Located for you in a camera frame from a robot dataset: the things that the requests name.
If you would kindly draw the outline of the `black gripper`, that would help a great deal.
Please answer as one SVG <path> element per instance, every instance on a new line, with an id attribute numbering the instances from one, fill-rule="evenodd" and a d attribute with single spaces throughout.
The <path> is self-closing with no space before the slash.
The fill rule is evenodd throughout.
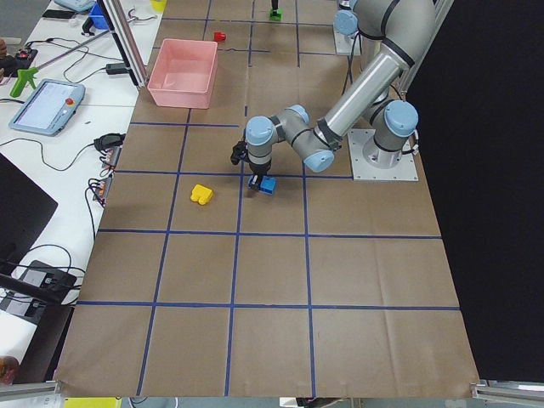
<path id="1" fill-rule="evenodd" d="M 254 173 L 249 179 L 249 188 L 251 190 L 259 191 L 260 182 L 262 182 L 267 177 L 267 173 Z"/>

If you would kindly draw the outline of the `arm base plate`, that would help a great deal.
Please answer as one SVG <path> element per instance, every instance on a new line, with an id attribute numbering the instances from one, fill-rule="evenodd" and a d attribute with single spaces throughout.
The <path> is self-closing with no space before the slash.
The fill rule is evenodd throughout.
<path id="1" fill-rule="evenodd" d="M 351 51 L 354 51 L 355 56 L 359 56 L 361 53 L 361 47 L 356 35 L 346 36 L 339 31 L 333 32 L 335 53 L 336 55 L 350 56 Z"/>
<path id="2" fill-rule="evenodd" d="M 348 148 L 354 181 L 417 182 L 413 155 L 403 151 L 388 152 L 375 143 L 374 129 L 352 129 L 348 132 Z"/>

